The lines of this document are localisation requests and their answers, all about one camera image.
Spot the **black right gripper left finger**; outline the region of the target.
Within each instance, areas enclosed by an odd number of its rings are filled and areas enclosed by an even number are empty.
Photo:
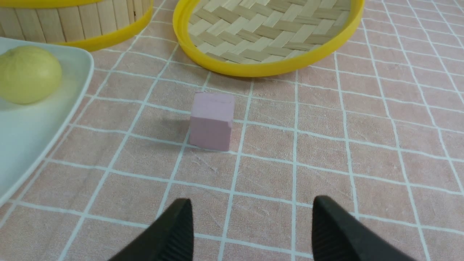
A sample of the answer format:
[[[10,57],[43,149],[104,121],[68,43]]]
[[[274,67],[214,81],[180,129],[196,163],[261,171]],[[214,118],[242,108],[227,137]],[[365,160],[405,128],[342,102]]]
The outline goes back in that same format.
[[[111,261],[192,261],[194,220],[192,202],[178,198]]]

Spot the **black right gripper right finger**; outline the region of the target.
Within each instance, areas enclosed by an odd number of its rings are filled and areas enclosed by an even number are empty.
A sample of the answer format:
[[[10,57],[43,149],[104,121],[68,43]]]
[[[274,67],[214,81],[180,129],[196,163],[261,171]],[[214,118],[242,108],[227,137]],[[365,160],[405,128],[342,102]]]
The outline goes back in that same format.
[[[313,201],[312,253],[315,261],[413,261],[327,195]]]

